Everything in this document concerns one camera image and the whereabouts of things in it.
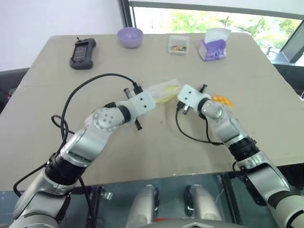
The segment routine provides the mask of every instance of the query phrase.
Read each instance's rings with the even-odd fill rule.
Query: purple bowl
[[[143,32],[138,28],[126,27],[117,33],[117,38],[126,48],[136,48],[142,44]]]

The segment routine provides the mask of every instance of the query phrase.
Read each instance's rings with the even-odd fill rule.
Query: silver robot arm
[[[267,205],[281,228],[304,227],[304,196],[292,193],[287,180],[268,157],[256,147],[229,107],[214,102],[210,95],[185,85],[178,99],[213,125],[223,144],[243,171],[246,187],[259,205]]]
[[[138,116],[155,106],[150,94],[144,91],[116,103],[116,107],[95,110],[85,120],[84,128],[73,135],[60,154],[50,158],[19,198],[10,228],[58,228],[69,204],[70,191],[101,153],[110,135],[120,125],[134,123]]]

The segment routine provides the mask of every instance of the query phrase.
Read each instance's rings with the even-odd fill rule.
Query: black remote control
[[[96,42],[93,38],[79,39],[75,43],[73,56],[70,58],[70,67],[75,70],[87,70],[93,66],[91,60],[93,48],[96,46]]]

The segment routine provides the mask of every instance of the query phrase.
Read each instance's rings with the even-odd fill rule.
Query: beige table surface
[[[144,35],[137,49],[126,49],[115,35],[89,35],[96,47],[90,70],[73,70],[68,61],[75,36],[51,37],[0,116],[0,190],[12,190],[20,177],[55,152],[60,131],[50,120],[61,114],[64,103],[80,83],[102,73],[120,73],[144,88],[176,78],[181,84],[201,87],[211,95],[224,95],[233,112],[258,147],[275,165],[304,162],[304,105],[291,86],[247,34],[232,33],[228,57],[203,62],[197,48],[203,34],[190,34],[185,57],[166,53],[169,35]],[[131,84],[121,78],[98,79],[75,95],[66,119],[71,130],[82,127],[94,109],[125,100],[123,89]],[[86,170],[86,184],[103,184],[195,173],[230,171],[233,158],[224,146],[192,141],[175,125],[176,99],[160,104],[140,117],[142,130],[122,126]],[[193,112],[180,114],[181,127],[205,139],[205,124]],[[210,130],[212,139],[217,140]],[[31,178],[21,184],[24,189]]]

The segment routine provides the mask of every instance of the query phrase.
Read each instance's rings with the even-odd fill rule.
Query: purple tissue box
[[[205,44],[200,40],[199,55],[204,61],[218,60],[226,57],[226,42],[223,39]]]

